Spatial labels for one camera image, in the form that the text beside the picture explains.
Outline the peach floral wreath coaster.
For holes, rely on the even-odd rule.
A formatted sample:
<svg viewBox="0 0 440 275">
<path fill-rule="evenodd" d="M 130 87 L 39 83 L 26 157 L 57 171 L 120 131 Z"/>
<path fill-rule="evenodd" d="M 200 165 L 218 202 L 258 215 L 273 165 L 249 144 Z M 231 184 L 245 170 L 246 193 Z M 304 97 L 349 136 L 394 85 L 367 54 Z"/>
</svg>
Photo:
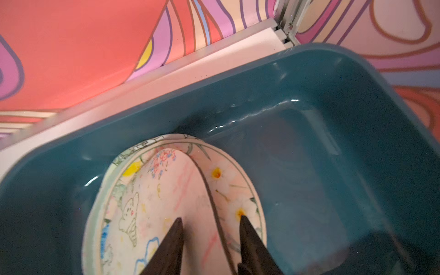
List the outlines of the peach floral wreath coaster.
<svg viewBox="0 0 440 275">
<path fill-rule="evenodd" d="M 135 174 L 164 149 L 186 153 L 200 168 L 212 193 L 226 244 L 235 263 L 241 260 L 238 227 L 242 215 L 248 217 L 263 244 L 267 243 L 267 225 L 261 201 L 246 172 L 224 151 L 189 135 L 158 136 L 118 155 L 104 176 L 106 182 L 112 183 L 112 207 L 121 206 L 122 195 Z"/>
</svg>

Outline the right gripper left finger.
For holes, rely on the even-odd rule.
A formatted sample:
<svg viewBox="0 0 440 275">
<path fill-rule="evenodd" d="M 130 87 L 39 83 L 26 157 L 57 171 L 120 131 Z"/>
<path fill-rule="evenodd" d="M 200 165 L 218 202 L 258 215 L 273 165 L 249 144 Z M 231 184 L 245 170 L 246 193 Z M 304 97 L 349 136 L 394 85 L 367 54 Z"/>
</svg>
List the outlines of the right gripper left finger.
<svg viewBox="0 0 440 275">
<path fill-rule="evenodd" d="M 184 245 L 183 221 L 179 217 L 172 224 L 158 250 L 141 275 L 180 275 Z"/>
</svg>

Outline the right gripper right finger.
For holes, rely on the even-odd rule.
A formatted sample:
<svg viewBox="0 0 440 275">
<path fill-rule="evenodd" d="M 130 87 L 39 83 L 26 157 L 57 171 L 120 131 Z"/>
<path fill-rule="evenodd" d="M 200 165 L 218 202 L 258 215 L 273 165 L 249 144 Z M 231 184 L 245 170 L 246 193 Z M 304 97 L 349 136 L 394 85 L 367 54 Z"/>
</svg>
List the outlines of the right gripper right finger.
<svg viewBox="0 0 440 275">
<path fill-rule="evenodd" d="M 237 265 L 239 275 L 283 275 L 247 216 L 239 224 L 241 262 Z"/>
</svg>

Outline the white butterfly doodle coaster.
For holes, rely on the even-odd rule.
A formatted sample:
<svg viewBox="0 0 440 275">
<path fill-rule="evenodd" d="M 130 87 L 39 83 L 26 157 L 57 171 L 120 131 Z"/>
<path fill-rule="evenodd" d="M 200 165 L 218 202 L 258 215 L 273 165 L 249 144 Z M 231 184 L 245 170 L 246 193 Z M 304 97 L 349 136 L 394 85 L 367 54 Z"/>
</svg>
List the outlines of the white butterfly doodle coaster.
<svg viewBox="0 0 440 275">
<path fill-rule="evenodd" d="M 229 275 L 231 259 L 207 184 L 184 152 L 157 152 L 130 181 L 103 227 L 99 275 L 138 275 L 159 254 L 174 221 L 183 222 L 184 275 Z"/>
</svg>

